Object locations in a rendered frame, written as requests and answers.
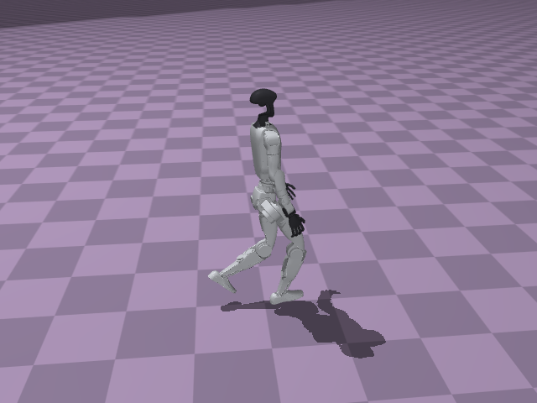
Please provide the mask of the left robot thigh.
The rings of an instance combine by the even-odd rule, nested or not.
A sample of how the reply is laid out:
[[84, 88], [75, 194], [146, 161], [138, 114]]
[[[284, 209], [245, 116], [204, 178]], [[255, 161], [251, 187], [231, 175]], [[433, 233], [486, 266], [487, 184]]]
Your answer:
[[[250, 198], [253, 204], [253, 195], [251, 195]], [[254, 209], [257, 210], [255, 207]], [[261, 228], [265, 234], [265, 239], [259, 241], [256, 244], [255, 249], [259, 256], [267, 257], [271, 254], [272, 249], [274, 247], [278, 225], [276, 224], [276, 222], [270, 223], [261, 212], [258, 213]]]

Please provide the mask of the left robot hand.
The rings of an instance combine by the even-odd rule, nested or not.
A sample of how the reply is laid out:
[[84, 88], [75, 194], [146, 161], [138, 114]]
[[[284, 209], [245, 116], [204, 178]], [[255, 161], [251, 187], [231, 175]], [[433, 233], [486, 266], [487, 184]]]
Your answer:
[[[289, 190], [289, 191], [294, 195], [294, 197], [296, 197], [296, 195], [292, 192], [292, 190], [289, 189], [289, 187], [292, 187], [292, 188], [295, 190], [295, 187], [292, 186], [292, 185], [289, 184], [289, 183], [285, 183], [285, 185], [286, 185], [286, 190], [287, 190], [287, 192], [288, 192], [288, 190]], [[289, 197], [291, 198], [291, 200], [294, 200], [293, 197], [290, 195], [289, 192], [288, 192], [288, 195], [289, 195]]]

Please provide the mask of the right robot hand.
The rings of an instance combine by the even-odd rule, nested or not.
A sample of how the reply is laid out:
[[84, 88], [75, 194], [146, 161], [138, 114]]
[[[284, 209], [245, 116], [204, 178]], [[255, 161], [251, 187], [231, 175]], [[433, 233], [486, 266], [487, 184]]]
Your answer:
[[[305, 230], [304, 229], [304, 226], [302, 223], [305, 223], [305, 219], [303, 219], [302, 217], [300, 217], [298, 214], [296, 214], [296, 211], [294, 209], [294, 211], [290, 214], [287, 213], [287, 211], [282, 208], [283, 212], [284, 212], [284, 215], [286, 217], [289, 218], [289, 226], [291, 228], [291, 231], [292, 231], [292, 236], [291, 238], [293, 238], [294, 236], [298, 236], [301, 235], [301, 233]], [[301, 222], [302, 221], [302, 222]], [[295, 228], [295, 229], [294, 229]], [[298, 228], [298, 229], [297, 229]], [[298, 232], [299, 230], [299, 232]]]

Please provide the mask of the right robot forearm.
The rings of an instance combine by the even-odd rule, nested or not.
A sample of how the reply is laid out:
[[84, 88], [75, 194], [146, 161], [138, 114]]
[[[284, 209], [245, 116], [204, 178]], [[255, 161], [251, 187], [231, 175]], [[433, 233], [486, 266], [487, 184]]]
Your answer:
[[285, 176], [282, 170], [278, 170], [274, 175], [275, 185], [273, 187], [276, 196], [278, 198], [279, 205], [284, 208], [288, 214], [294, 211], [294, 207], [291, 204], [291, 200], [288, 196], [285, 185]]

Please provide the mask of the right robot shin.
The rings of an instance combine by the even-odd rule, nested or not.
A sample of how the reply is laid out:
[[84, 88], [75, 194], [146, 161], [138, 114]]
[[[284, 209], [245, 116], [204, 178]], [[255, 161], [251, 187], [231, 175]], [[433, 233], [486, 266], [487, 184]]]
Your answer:
[[288, 255], [284, 257], [284, 262], [283, 262], [283, 266], [281, 269], [281, 279], [280, 279], [279, 286], [277, 289], [278, 296], [283, 296], [285, 294], [292, 280], [298, 274], [300, 267], [304, 262], [305, 256], [306, 256], [306, 250], [303, 254], [302, 249], [293, 248], [289, 252], [289, 257]]

